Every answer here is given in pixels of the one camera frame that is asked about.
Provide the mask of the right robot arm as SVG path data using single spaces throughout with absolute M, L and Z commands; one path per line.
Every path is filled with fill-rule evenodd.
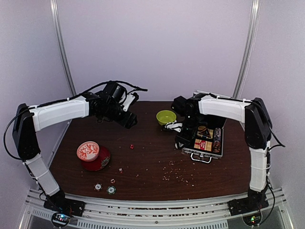
M 196 155 L 219 156 L 224 150 L 224 127 L 229 122 L 243 125 L 244 139 L 250 152 L 251 178 L 246 198 L 229 201 L 230 209 L 255 210 L 265 201 L 270 169 L 272 122 L 262 99 L 235 100 L 211 93 L 194 93 L 186 99 L 174 99 L 171 108 L 181 122 L 170 122 L 166 129 L 177 131 L 175 147 Z

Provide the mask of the black red triangle card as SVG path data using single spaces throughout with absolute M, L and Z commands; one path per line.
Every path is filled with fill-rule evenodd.
M 197 135 L 200 137 L 211 137 L 209 129 L 203 125 L 198 127 Z

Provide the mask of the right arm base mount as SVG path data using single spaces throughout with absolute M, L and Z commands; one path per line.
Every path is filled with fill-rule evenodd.
M 267 200 L 260 202 L 251 202 L 249 198 L 233 199 L 228 202 L 228 208 L 231 216 L 246 214 L 252 211 L 258 211 L 259 209 L 266 208 L 269 206 Z

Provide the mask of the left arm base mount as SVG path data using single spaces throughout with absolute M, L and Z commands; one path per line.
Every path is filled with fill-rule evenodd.
M 85 202 L 68 198 L 46 199 L 43 207 L 68 216 L 81 217 L 85 208 Z

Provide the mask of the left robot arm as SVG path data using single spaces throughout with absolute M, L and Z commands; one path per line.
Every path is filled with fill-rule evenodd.
M 95 116 L 98 121 L 115 121 L 127 129 L 136 125 L 137 116 L 129 111 L 129 107 L 139 99 L 137 92 L 140 88 L 134 86 L 128 92 L 122 81 L 102 84 L 104 89 L 96 93 L 88 89 L 76 96 L 40 105 L 20 104 L 11 121 L 17 159 L 23 162 L 58 212 L 68 208 L 68 200 L 42 159 L 36 133 L 64 121 L 89 116 Z

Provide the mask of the red banded card deck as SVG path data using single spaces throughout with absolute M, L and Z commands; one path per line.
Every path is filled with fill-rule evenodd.
M 213 143 L 210 141 L 205 141 L 201 139 L 196 139 L 194 142 L 194 148 L 204 151 L 212 151 Z

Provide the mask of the aluminium poker chip case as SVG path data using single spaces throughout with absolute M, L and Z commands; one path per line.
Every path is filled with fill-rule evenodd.
M 175 137 L 176 147 L 190 155 L 191 160 L 210 163 L 223 156 L 224 125 L 227 118 L 202 114 L 199 101 L 212 98 L 208 93 L 195 92 L 185 100 L 181 131 Z

